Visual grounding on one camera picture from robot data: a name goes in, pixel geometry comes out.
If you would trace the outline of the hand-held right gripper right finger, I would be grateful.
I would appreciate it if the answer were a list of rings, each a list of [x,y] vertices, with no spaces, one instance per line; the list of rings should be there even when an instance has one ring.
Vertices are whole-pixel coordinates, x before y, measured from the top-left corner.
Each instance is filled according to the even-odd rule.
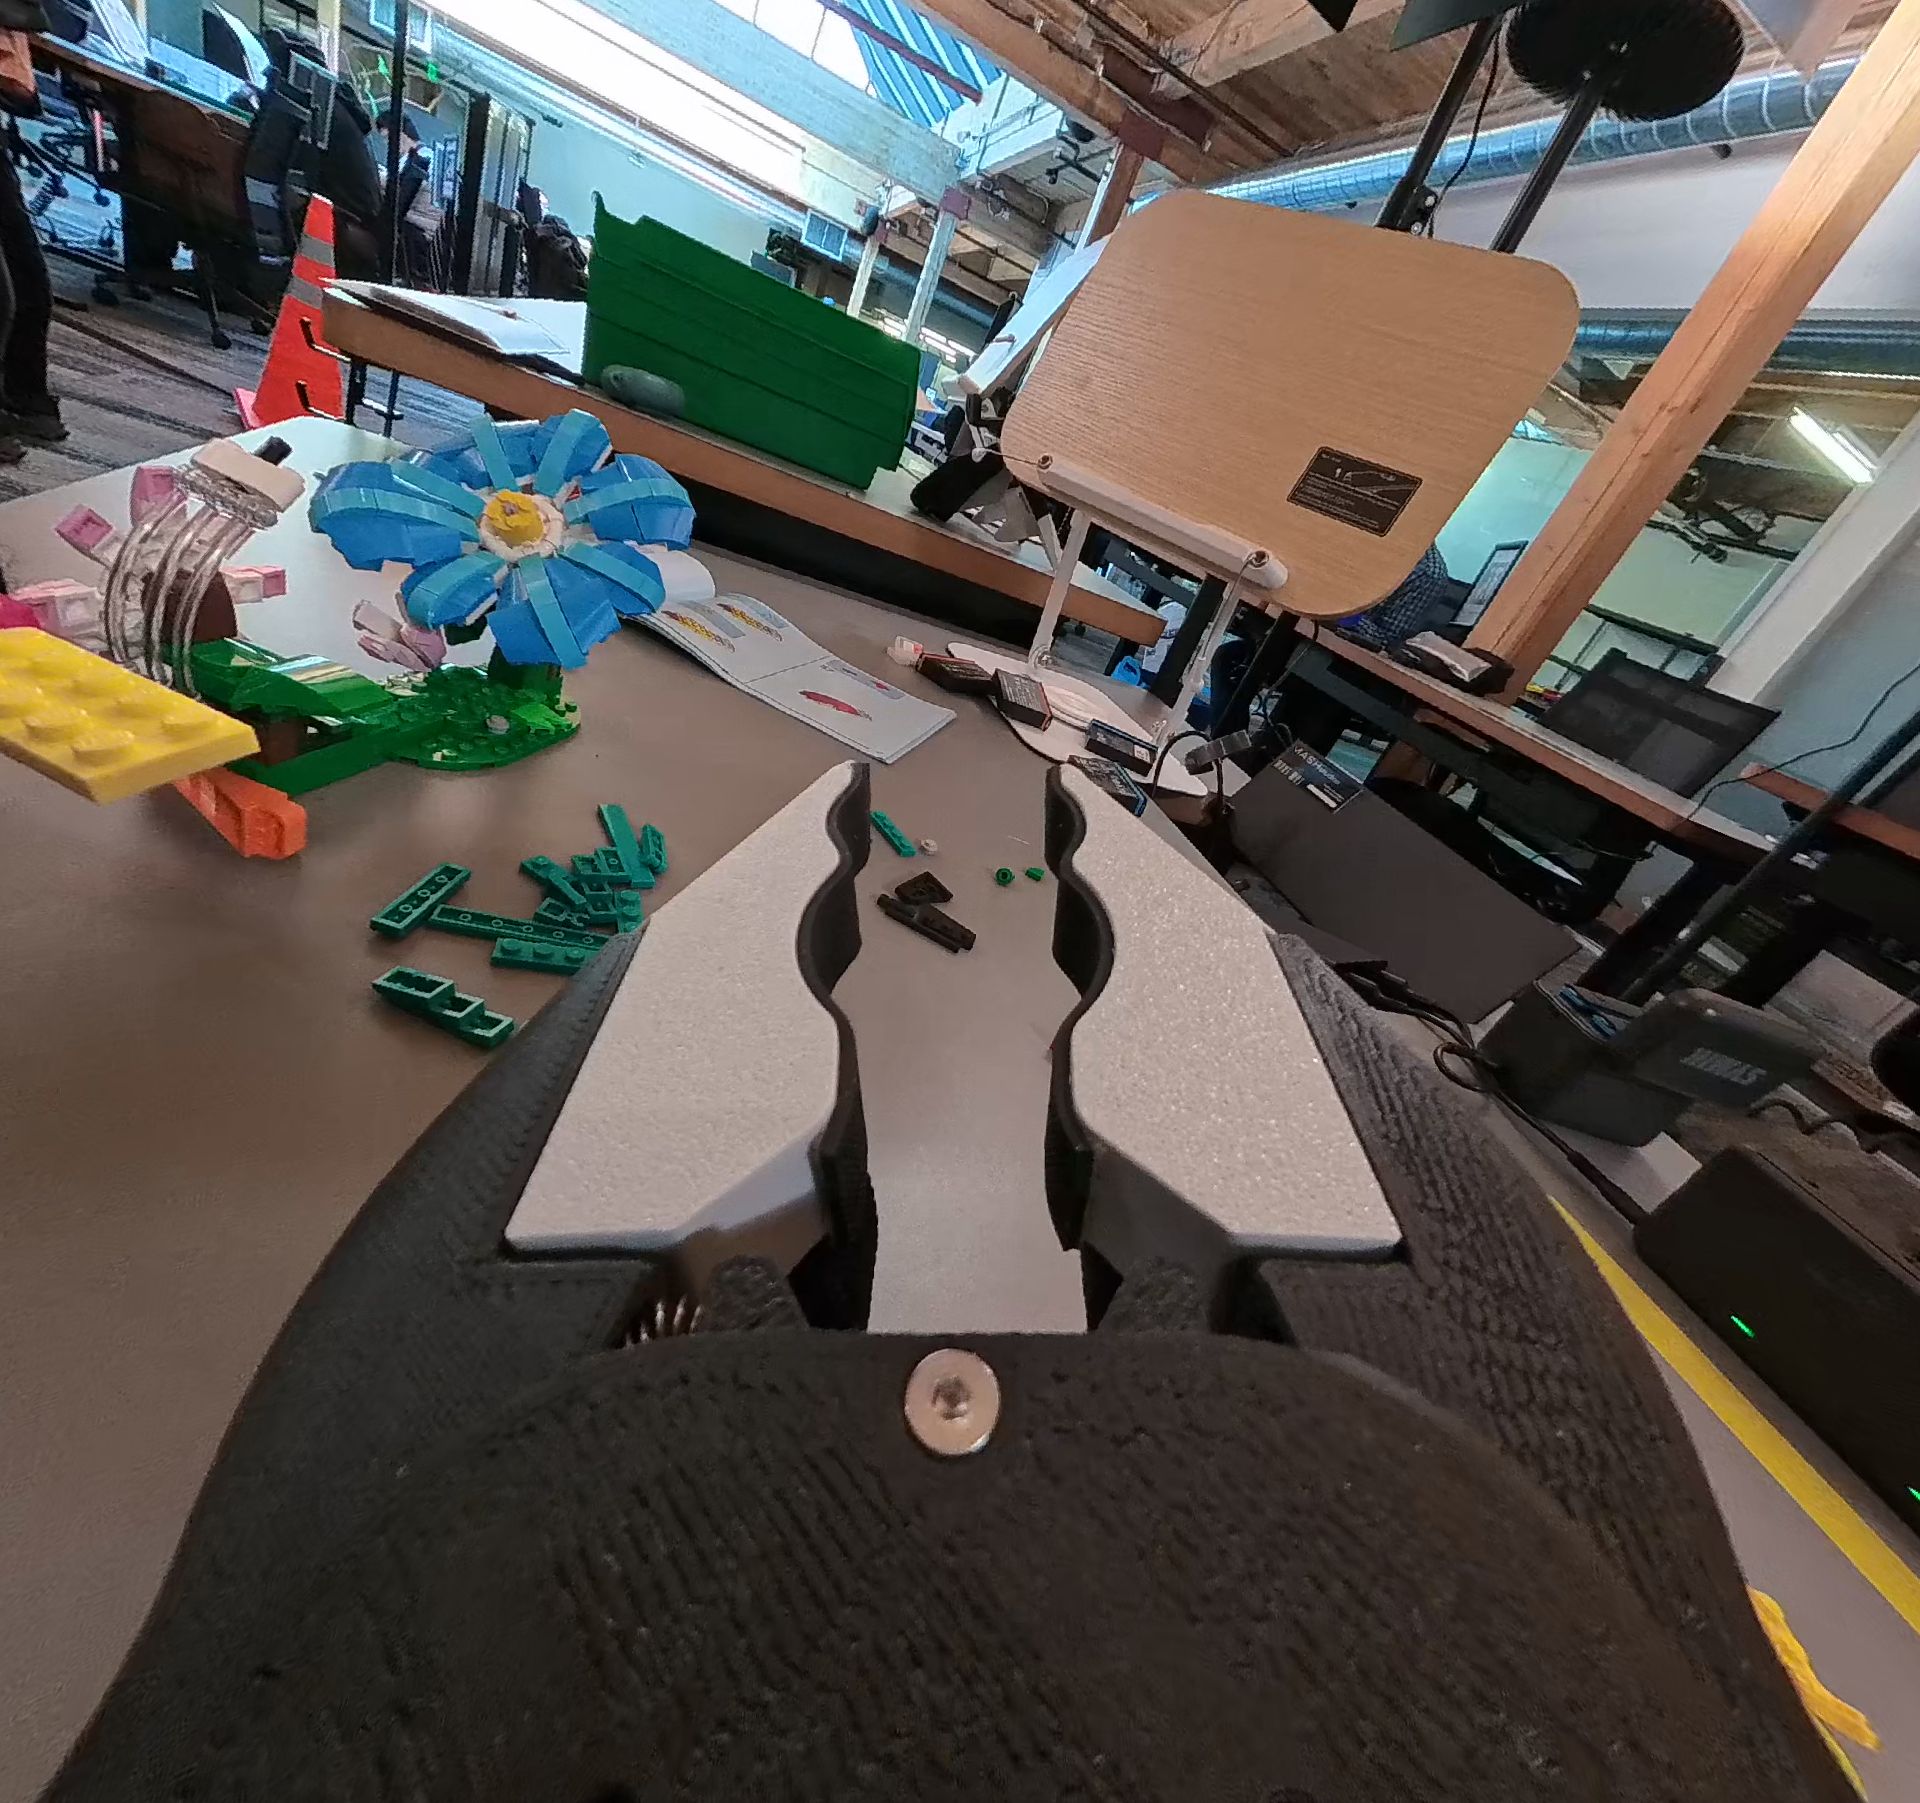
[[[1045,1204],[1088,1326],[1173,1266],[1230,1324],[1266,1263],[1392,1263],[1405,1235],[1269,927],[1085,773],[1043,783]]]

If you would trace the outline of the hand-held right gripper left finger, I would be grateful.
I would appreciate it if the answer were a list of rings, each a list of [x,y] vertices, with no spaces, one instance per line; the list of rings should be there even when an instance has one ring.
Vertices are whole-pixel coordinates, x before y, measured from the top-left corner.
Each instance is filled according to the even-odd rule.
[[[534,1262],[630,1257],[702,1300],[762,1258],[870,1324],[878,1195],[853,1025],[870,769],[828,769],[655,915],[507,1221]]]

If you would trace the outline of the yellow lego plate assembly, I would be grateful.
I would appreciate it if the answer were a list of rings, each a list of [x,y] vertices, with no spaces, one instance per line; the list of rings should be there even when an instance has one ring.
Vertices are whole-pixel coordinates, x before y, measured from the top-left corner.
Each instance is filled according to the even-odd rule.
[[[2,752],[95,806],[255,756],[250,722],[35,627],[2,632]]]

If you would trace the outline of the pile of green lego pieces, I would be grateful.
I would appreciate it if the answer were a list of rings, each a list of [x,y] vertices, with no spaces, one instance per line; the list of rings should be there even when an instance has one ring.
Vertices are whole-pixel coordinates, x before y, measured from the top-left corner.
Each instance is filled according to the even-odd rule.
[[[670,871],[666,832],[639,825],[621,806],[597,808],[603,842],[567,859],[527,855],[517,871],[536,902],[524,915],[468,904],[472,873],[445,862],[403,889],[371,918],[371,934],[397,949],[419,934],[461,940],[488,951],[488,966],[507,974],[569,978],[620,934],[641,934],[646,897]],[[417,963],[395,963],[373,978],[373,998],[390,1012],[423,1022],[480,1052],[497,1052],[515,1033],[515,1017],[454,977]]]

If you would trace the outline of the lego instruction booklet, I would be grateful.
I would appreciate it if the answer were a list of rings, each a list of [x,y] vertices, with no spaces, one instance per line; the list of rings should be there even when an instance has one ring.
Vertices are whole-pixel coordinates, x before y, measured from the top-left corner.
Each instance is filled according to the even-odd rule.
[[[696,556],[656,546],[642,555],[659,568],[666,595],[631,626],[762,706],[879,764],[899,762],[955,722],[955,710],[845,663],[769,605],[717,590]]]

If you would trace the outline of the green lego leaf base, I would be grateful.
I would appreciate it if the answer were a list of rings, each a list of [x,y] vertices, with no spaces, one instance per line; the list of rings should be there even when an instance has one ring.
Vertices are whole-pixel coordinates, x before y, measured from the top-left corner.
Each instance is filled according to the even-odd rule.
[[[258,749],[235,770],[292,797],[388,762],[469,774],[549,752],[579,731],[561,674],[441,665],[373,678],[329,657],[281,657],[244,640],[194,649],[188,682],[253,727]]]

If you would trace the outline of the orange lego piece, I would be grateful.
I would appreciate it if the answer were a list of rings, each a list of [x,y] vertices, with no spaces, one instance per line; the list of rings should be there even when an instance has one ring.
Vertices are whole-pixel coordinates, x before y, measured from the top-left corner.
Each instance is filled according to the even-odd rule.
[[[171,790],[241,859],[292,860],[307,847],[305,808],[230,767],[188,774]]]

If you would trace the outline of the small pink lego blossom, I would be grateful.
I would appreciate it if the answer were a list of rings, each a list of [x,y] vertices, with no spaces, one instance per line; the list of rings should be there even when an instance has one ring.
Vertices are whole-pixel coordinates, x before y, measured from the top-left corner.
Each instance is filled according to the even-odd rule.
[[[405,674],[430,674],[447,660],[447,640],[439,630],[423,630],[371,601],[351,610],[360,649],[378,663]]]

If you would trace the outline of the blue lego flower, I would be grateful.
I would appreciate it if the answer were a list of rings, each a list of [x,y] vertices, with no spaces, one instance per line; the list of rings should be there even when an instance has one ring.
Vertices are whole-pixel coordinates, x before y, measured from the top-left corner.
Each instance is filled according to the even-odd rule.
[[[695,520],[670,471],[578,409],[477,419],[454,444],[324,471],[307,500],[347,568],[403,572],[403,626],[475,632],[511,665],[561,671],[676,601],[670,559]]]

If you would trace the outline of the pink and clear lego flower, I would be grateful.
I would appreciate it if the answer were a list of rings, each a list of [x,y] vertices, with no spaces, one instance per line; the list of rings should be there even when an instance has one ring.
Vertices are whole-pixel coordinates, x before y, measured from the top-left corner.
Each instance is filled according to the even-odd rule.
[[[178,465],[134,469],[125,516],[70,502],[54,534],[91,568],[4,593],[4,630],[35,630],[181,695],[202,698],[202,660],[239,636],[239,610],[289,593],[258,539],[301,499],[292,444],[214,440]]]

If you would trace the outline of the black flat case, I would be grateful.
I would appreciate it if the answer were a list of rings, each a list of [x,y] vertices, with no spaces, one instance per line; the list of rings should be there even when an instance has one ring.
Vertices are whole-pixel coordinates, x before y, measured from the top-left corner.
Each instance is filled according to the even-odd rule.
[[[1577,951],[1568,927],[1331,760],[1288,747],[1227,800],[1225,877],[1331,963],[1381,966],[1477,1025]]]

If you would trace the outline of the wooden desk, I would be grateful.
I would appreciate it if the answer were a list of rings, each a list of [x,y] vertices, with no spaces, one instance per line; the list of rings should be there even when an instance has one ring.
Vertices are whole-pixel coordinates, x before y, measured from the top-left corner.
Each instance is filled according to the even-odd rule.
[[[1668,792],[1514,706],[1463,694],[1322,626],[1303,633],[1291,674],[1452,774],[1495,785],[1536,823],[1572,825],[1580,810],[1605,806],[1692,860],[1750,865],[1767,847],[1759,832],[1713,812],[1707,794]]]

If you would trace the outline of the grey battery charger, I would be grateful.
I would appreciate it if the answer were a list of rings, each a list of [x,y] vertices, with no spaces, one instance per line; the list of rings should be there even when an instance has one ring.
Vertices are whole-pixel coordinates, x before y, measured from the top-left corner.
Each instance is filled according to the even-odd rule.
[[[1631,1003],[1546,981],[1477,1049],[1520,1110],[1624,1147],[1652,1142],[1694,1103],[1750,1110],[1822,1055],[1813,1033],[1719,993]]]

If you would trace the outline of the black laptop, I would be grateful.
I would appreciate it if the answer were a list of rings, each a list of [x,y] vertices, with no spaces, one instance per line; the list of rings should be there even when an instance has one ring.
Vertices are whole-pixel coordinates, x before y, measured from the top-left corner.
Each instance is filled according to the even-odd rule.
[[[1662,790],[1699,797],[1778,714],[1610,651],[1546,706],[1541,725]]]

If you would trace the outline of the long wooden table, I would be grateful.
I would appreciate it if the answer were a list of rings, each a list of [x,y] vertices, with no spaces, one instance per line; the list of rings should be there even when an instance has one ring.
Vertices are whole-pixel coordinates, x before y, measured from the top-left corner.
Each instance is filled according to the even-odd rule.
[[[655,461],[691,491],[696,543],[1009,647],[1028,647],[1041,626],[1052,568],[923,520],[909,502],[902,471],[850,491],[689,424],[628,409],[531,360],[477,349],[347,289],[326,294],[322,331],[354,362],[433,384],[493,416],[595,416],[615,450]]]

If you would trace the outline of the black power station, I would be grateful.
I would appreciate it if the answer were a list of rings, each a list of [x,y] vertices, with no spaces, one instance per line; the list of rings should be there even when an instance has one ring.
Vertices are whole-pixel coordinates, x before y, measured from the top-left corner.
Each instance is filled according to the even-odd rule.
[[[1918,1528],[1917,1242],[1723,1148],[1634,1221],[1641,1262]]]

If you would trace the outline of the black device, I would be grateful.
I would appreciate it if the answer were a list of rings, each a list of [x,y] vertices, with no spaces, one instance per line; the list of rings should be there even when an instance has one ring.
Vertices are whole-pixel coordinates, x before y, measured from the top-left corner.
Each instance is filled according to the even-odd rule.
[[[915,484],[913,512],[942,523],[972,516],[998,543],[1038,540],[1039,512],[1005,467],[1000,430],[1002,416],[991,398],[968,396],[948,407],[942,424],[948,457]]]

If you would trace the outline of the stack of green bins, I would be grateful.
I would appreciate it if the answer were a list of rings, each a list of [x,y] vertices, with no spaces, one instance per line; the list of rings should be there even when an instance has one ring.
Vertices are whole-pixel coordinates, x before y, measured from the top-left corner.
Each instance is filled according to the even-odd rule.
[[[579,375],[674,382],[681,422],[853,491],[899,467],[923,353],[652,216],[595,199]]]

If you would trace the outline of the wooden book stand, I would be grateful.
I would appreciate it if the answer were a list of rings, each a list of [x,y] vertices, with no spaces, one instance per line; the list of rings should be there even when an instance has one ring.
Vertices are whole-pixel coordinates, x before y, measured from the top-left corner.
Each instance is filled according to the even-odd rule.
[[[1552,265],[1180,190],[1128,216],[959,381],[951,463],[989,463],[1052,577],[1012,671],[1039,686],[1089,530],[1223,585],[1183,719],[1239,607],[1276,630],[1371,609],[1568,362]]]

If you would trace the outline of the white paper sheets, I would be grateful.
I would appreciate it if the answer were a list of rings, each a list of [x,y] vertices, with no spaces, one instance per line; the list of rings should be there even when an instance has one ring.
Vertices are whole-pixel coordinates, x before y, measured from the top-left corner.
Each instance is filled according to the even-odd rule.
[[[575,300],[454,297],[378,282],[337,282],[329,302],[351,304],[412,331],[549,377],[578,381],[589,305]]]

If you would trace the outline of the orange traffic cone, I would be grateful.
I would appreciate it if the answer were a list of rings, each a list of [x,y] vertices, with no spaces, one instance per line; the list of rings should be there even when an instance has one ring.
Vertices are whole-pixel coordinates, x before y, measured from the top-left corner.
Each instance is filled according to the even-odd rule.
[[[337,278],[334,210],[331,199],[315,196],[258,389],[235,391],[244,430],[299,418],[347,419],[347,360],[322,340],[326,291]]]

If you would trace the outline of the yellow plastic strip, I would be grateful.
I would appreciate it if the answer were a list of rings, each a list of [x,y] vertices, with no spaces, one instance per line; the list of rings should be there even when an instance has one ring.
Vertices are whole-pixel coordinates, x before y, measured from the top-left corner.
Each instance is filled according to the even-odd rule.
[[[1790,1676],[1804,1711],[1813,1721],[1820,1740],[1829,1748],[1842,1771],[1864,1795],[1861,1767],[1850,1751],[1857,1748],[1866,1753],[1880,1753],[1883,1738],[1856,1706],[1829,1688],[1813,1667],[1813,1653],[1794,1632],[1786,1607],[1767,1591],[1746,1586],[1747,1600],[1765,1630],[1767,1644]]]

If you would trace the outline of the black light stand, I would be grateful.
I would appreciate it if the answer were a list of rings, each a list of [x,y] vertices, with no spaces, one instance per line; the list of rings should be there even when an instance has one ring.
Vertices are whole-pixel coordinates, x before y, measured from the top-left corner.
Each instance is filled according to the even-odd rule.
[[[1727,0],[1408,0],[1394,45],[1452,34],[1463,34],[1452,69],[1405,153],[1276,169],[1223,194],[1320,214],[1373,202],[1381,228],[1427,236],[1469,173],[1496,176],[1487,119],[1507,72],[1555,111],[1491,244],[1514,254],[1597,120],[1638,127],[1702,111],[1733,83],[1746,49]]]

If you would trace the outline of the wooden support post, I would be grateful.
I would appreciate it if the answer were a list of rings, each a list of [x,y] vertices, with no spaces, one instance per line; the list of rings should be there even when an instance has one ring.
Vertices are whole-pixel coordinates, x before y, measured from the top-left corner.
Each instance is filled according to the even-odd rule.
[[[1515,702],[1918,153],[1918,0],[1900,0],[1480,626]]]

